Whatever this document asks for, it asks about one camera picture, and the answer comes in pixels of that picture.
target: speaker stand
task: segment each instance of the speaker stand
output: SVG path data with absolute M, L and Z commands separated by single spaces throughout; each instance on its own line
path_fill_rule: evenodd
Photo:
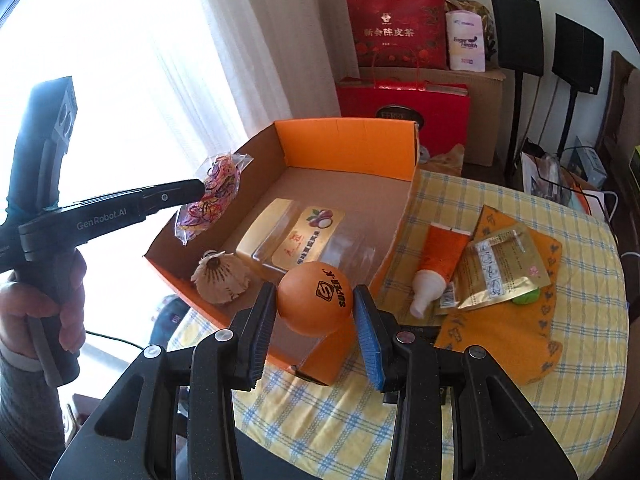
M 571 121 L 574 118 L 575 100 L 578 97 L 578 89 L 575 86 L 571 87 L 569 94 L 569 107 L 566 110 L 566 119 L 564 120 L 564 129 L 562 130 L 562 136 L 560 137 L 560 144 L 558 144 L 558 159 L 562 158 L 564 147 L 566 145 L 567 137 L 569 137 L 569 129 L 571 129 Z
M 513 157 L 516 153 L 516 145 L 518 143 L 518 130 L 520 129 L 520 109 L 522 108 L 522 80 L 524 73 L 516 70 L 516 89 L 513 98 L 513 122 L 511 123 L 511 139 L 509 140 L 509 150 L 507 151 L 507 161 L 504 165 L 504 178 L 508 182 L 511 181 L 514 170 Z

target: shuttlecock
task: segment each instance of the shuttlecock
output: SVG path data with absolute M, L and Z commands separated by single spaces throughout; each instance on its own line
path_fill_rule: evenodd
M 191 281 L 203 300 L 212 304 L 233 301 L 249 287 L 249 270 L 233 254 L 207 251 Z

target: tablecloth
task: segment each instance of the tablecloth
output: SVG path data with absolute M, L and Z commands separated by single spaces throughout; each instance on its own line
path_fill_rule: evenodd
M 567 453 L 578 476 L 599 466 L 618 415 L 625 381 L 628 317 L 624 280 L 606 224 L 502 187 L 422 172 L 392 265 L 376 303 L 399 322 L 408 313 L 411 281 L 430 222 L 473 230 L 483 204 L 562 242 L 558 302 L 551 337 L 564 352 L 556 370 L 525 386 L 529 399 Z M 431 319 L 437 324 L 438 319 Z M 196 312 L 178 327 L 170 349 L 192 346 L 216 328 Z M 312 475 L 383 479 L 395 407 L 367 381 L 354 349 L 332 387 L 267 364 L 252 392 L 235 392 L 236 425 L 256 442 Z M 452 478 L 450 405 L 443 407 L 442 478 Z

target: silver screw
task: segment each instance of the silver screw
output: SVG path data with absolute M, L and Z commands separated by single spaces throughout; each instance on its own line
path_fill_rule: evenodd
M 396 334 L 396 339 L 398 339 L 399 342 L 408 345 L 415 341 L 415 335 L 413 332 L 398 332 Z
M 473 359 L 484 359 L 486 356 L 486 350 L 480 345 L 473 345 L 469 347 L 469 355 Z
M 158 357 L 162 353 L 162 349 L 158 345 L 151 345 L 145 348 L 142 355 L 147 359 Z
M 216 335 L 214 336 L 217 341 L 229 341 L 234 336 L 234 333 L 231 332 L 228 328 L 223 328 L 222 330 L 218 330 Z

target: black speaker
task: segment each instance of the black speaker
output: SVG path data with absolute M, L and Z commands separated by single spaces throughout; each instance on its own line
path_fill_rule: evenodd
M 578 92 L 596 95 L 602 78 L 604 40 L 592 30 L 556 14 L 553 73 Z
M 491 0 L 498 35 L 498 64 L 502 68 L 542 77 L 545 43 L 537 0 Z

